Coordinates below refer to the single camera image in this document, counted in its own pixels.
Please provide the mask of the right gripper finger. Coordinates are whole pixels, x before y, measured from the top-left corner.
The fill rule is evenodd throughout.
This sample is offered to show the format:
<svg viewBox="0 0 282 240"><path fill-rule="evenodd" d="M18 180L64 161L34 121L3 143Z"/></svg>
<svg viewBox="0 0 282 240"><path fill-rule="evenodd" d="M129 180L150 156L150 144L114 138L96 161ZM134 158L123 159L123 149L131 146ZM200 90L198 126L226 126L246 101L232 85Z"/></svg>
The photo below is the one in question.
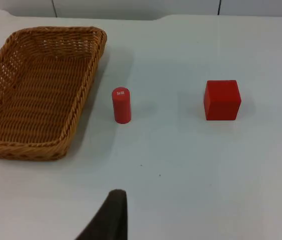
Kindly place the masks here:
<svg viewBox="0 0 282 240"><path fill-rule="evenodd" d="M92 220L76 237L78 240L126 240L127 194L122 189L108 193Z"/></svg>

